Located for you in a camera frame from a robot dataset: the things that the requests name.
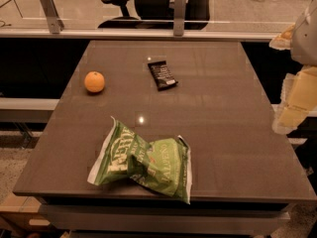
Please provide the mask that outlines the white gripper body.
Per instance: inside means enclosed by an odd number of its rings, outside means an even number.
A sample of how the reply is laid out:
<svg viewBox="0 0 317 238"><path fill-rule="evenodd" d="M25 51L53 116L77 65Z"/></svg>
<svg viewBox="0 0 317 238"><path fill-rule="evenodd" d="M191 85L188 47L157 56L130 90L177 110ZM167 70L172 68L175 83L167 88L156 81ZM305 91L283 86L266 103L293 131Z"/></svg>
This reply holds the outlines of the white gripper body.
<svg viewBox="0 0 317 238"><path fill-rule="evenodd" d="M312 0L295 23L291 57L301 64L317 65L317 0Z"/></svg>

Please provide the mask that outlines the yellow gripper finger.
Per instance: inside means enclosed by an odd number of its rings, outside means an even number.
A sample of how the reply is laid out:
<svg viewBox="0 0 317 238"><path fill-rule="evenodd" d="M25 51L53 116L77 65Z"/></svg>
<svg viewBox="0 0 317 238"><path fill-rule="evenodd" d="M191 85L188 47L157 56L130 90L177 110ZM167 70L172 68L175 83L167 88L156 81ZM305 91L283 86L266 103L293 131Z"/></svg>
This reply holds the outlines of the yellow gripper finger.
<svg viewBox="0 0 317 238"><path fill-rule="evenodd" d="M295 25L292 24L287 27L283 32L274 37L270 42L269 46L272 49L278 51L289 50L291 46L291 39Z"/></svg>
<svg viewBox="0 0 317 238"><path fill-rule="evenodd" d="M272 130L281 135L294 131L317 107L317 67L305 65L297 74L283 80Z"/></svg>

